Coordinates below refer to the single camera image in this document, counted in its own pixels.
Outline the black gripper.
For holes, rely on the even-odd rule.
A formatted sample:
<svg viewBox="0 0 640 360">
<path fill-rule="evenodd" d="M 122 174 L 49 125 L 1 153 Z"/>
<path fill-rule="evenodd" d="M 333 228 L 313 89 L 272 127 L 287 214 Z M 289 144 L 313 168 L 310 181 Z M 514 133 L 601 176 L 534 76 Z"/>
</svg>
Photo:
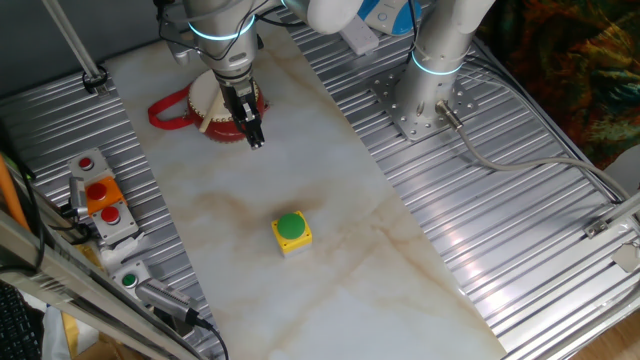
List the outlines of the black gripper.
<svg viewBox="0 0 640 360">
<path fill-rule="evenodd" d="M 218 76 L 218 82 L 224 98 L 225 107 L 229 110 L 239 133 L 250 144 L 253 150 L 264 145 L 261 115 L 257 109 L 256 89 L 251 74 L 240 77 Z"/>
</svg>

